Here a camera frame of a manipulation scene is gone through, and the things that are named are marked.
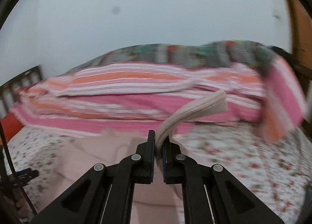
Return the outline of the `left hand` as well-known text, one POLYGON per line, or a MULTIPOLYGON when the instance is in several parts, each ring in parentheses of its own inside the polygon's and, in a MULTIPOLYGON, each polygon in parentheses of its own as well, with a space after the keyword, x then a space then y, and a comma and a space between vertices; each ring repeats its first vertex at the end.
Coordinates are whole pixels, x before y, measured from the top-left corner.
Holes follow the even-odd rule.
POLYGON ((26 199, 23 196, 18 195, 13 203, 17 210, 17 214, 21 219, 31 220, 34 217, 26 199))

